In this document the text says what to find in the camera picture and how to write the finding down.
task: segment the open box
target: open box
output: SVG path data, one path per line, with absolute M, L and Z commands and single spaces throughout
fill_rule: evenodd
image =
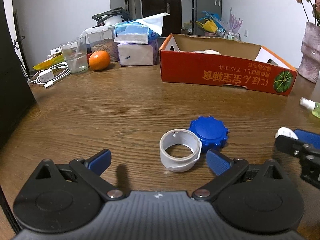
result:
M 206 50 L 221 55 L 194 52 Z M 297 77 L 297 69 L 271 50 L 241 41 L 170 34 L 159 55 L 163 82 L 233 85 L 288 96 Z

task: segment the vase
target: vase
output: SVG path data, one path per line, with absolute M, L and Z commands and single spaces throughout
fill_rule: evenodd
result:
M 305 79 L 316 83 L 320 71 L 320 27 L 311 22 L 306 23 L 302 39 L 303 54 L 298 73 Z

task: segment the spray bottle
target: spray bottle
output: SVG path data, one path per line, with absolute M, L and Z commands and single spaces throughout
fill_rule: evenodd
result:
M 320 119 L 320 103 L 301 98 L 300 105 L 304 106 L 306 109 L 309 109 L 314 116 Z

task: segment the silver screw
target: silver screw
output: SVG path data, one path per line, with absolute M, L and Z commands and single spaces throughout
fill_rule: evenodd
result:
M 109 198 L 120 198 L 123 196 L 122 191 L 119 189 L 113 189 L 107 192 Z
M 195 195 L 199 198 L 209 197 L 210 191 L 207 189 L 198 189 L 195 191 Z

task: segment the wood grain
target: wood grain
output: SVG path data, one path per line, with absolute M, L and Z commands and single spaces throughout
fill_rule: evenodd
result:
M 38 163 L 56 164 L 89 158 L 101 149 L 112 152 L 102 177 L 128 190 L 187 190 L 214 178 L 205 158 L 188 172 L 166 170 L 159 158 L 164 133 L 188 128 L 199 116 L 213 115 L 229 128 L 222 152 L 264 163 L 275 158 L 305 201 L 299 232 L 320 237 L 320 192 L 300 179 L 298 159 L 274 149 L 282 126 L 320 133 L 320 120 L 299 106 L 300 97 L 320 101 L 320 82 L 298 76 L 289 97 L 234 87 L 162 83 L 160 67 L 120 67 L 69 76 L 44 89 L 32 87 L 35 105 L 0 151 L 0 183 L 10 206 Z M 13 237 L 0 212 L 0 239 Z

